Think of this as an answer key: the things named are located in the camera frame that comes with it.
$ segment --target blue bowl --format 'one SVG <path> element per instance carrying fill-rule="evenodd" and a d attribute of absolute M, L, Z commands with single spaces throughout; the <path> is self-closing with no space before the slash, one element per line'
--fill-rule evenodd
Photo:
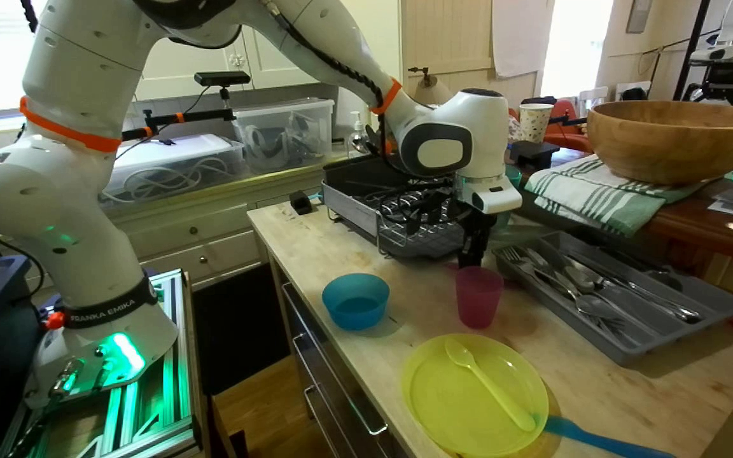
<path fill-rule="evenodd" d="M 347 330 L 377 326 L 388 313 L 389 285 L 366 271 L 341 274 L 320 293 L 333 323 Z"/>

